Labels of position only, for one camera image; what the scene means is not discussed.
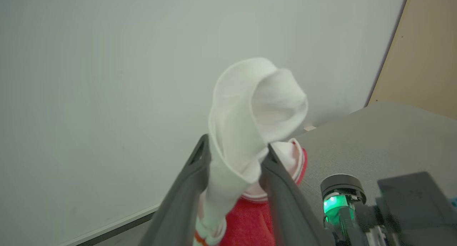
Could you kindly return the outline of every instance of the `red and white garment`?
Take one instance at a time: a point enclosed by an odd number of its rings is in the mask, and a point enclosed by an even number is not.
[[[194,245],[274,246],[266,193],[258,184],[261,161],[272,143],[298,183],[306,152],[294,139],[307,98],[292,73],[267,59],[229,67],[214,88],[209,114],[209,183],[201,195]]]

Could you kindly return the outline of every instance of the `white wall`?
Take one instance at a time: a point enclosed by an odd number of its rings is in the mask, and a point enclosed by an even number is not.
[[[161,199],[230,64],[292,70],[306,125],[364,106],[403,0],[0,0],[0,245]]]

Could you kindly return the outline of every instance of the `red cloth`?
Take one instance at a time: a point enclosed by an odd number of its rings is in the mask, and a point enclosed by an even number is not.
[[[307,166],[307,153],[297,184],[302,181]],[[252,202],[240,198],[226,215],[227,230],[220,246],[275,246],[273,224],[268,201]]]

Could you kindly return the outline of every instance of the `gray carpet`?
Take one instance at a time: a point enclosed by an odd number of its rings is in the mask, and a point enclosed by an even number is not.
[[[345,173],[362,182],[368,204],[377,180],[428,171],[448,197],[457,197],[457,121],[411,106],[377,103],[307,132],[297,140],[308,153],[300,190],[322,216],[321,181]]]

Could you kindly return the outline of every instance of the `baseboard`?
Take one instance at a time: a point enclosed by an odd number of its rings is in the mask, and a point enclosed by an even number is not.
[[[96,238],[100,235],[103,235],[104,233],[108,233],[114,229],[117,229],[121,226],[124,226],[128,223],[131,223],[137,219],[140,219],[146,215],[149,215],[151,214],[152,212],[155,212],[156,210],[158,210],[160,204],[156,204],[152,207],[149,207],[145,210],[142,210],[142,211],[139,211],[139,212],[136,212],[135,214],[133,215],[130,215],[126,218],[122,218],[121,220],[118,220],[116,222],[113,222],[109,225],[105,225],[101,228],[98,228],[96,230],[93,230],[92,232],[89,232],[89,233],[86,233],[82,236],[78,236],[77,238],[73,239],[73,240],[70,240],[70,241],[67,241],[65,243],[62,243],[62,244],[59,244],[58,246],[76,246],[76,245],[79,245],[81,243],[84,243],[85,241],[89,241],[93,238]]]

